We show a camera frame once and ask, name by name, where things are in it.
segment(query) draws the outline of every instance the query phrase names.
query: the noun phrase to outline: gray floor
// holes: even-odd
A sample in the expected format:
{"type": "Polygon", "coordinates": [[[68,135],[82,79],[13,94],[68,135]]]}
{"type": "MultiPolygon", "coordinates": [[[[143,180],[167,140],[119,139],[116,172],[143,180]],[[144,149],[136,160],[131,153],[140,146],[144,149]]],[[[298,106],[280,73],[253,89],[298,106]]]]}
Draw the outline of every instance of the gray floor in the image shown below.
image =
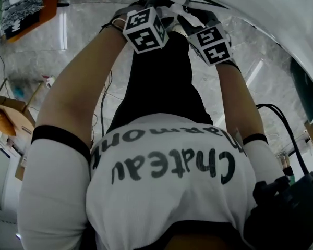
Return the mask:
{"type": "MultiPolygon", "coordinates": [[[[41,75],[58,76],[62,69],[99,32],[113,13],[136,0],[62,0],[69,7],[59,8],[57,16],[38,27],[15,43],[0,42],[0,54],[6,64],[10,86],[22,89],[22,99],[27,100],[41,80],[41,75]]],[[[294,88],[288,66],[291,57],[271,39],[246,22],[215,12],[232,38],[234,58],[242,74],[248,78],[260,67],[259,73],[249,85],[256,103],[273,103],[279,106],[298,137],[304,133],[306,120],[294,88]]],[[[126,45],[113,68],[113,83],[104,103],[105,129],[123,99],[130,74],[133,50],[126,45]]],[[[189,52],[193,84],[198,89],[207,112],[217,122],[223,116],[221,91],[215,67],[208,67],[195,53],[189,52]]],[[[3,80],[0,61],[0,84],[3,80]]],[[[38,109],[47,93],[44,88],[30,109],[37,117],[38,109]]],[[[96,136],[101,133],[100,101],[95,110],[98,122],[94,127],[96,136]]],[[[281,121],[267,109],[261,111],[269,143],[278,153],[291,140],[281,121]]]]}

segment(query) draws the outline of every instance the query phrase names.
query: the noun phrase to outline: wire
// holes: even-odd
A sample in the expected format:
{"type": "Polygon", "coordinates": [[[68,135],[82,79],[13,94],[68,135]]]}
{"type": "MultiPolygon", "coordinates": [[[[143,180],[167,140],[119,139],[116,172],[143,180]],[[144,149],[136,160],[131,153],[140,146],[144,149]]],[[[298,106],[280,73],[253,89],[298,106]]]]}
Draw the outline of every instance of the wire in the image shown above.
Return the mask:
{"type": "Polygon", "coordinates": [[[107,94],[107,95],[110,95],[110,96],[113,97],[113,98],[116,98],[116,99],[118,99],[118,100],[120,100],[120,101],[123,101],[123,99],[121,99],[121,98],[119,98],[119,97],[117,97],[117,96],[115,96],[115,95],[113,95],[113,94],[107,94]]]}
{"type": "Polygon", "coordinates": [[[34,107],[32,107],[32,106],[29,106],[29,108],[32,108],[33,110],[36,110],[36,111],[38,111],[38,112],[39,112],[39,110],[38,110],[38,109],[36,109],[36,108],[34,108],[34,107]]]}
{"type": "Polygon", "coordinates": [[[109,83],[108,83],[108,86],[105,87],[104,85],[104,94],[103,94],[103,97],[102,97],[102,100],[101,100],[101,128],[102,128],[102,137],[104,137],[104,123],[103,123],[103,104],[104,104],[104,100],[105,100],[105,97],[107,95],[107,92],[109,90],[109,87],[111,85],[111,83],[113,82],[113,72],[110,70],[110,80],[109,80],[109,83]]]}
{"type": "Polygon", "coordinates": [[[95,136],[94,127],[95,127],[96,124],[98,123],[98,116],[97,116],[95,113],[94,113],[93,115],[96,116],[96,122],[95,122],[95,124],[92,126],[92,132],[93,132],[93,139],[92,139],[92,141],[94,141],[94,136],[95,136]]]}
{"type": "MultiPolygon", "coordinates": [[[[1,57],[1,55],[0,55],[0,59],[1,59],[1,61],[2,61],[2,64],[4,65],[4,69],[3,69],[3,71],[4,71],[4,80],[5,80],[5,62],[4,62],[4,60],[2,59],[2,57],[1,57]]],[[[7,95],[8,95],[8,97],[10,98],[10,96],[9,96],[9,93],[8,93],[8,88],[7,88],[7,82],[5,82],[5,88],[6,88],[6,91],[7,91],[7,95]]]]}
{"type": "Polygon", "coordinates": [[[291,138],[291,142],[293,144],[294,151],[296,152],[296,155],[297,155],[297,158],[298,158],[298,161],[299,161],[300,167],[302,168],[303,173],[305,175],[309,174],[309,171],[308,171],[308,169],[305,165],[305,162],[302,158],[302,155],[300,154],[296,140],[294,139],[293,132],[292,132],[290,125],[288,124],[288,121],[287,121],[286,117],[284,116],[283,112],[273,104],[258,104],[258,105],[256,105],[256,107],[258,109],[260,109],[262,107],[268,107],[270,110],[272,110],[281,119],[281,121],[283,122],[284,126],[286,127],[286,130],[287,130],[287,132],[291,138]]]}

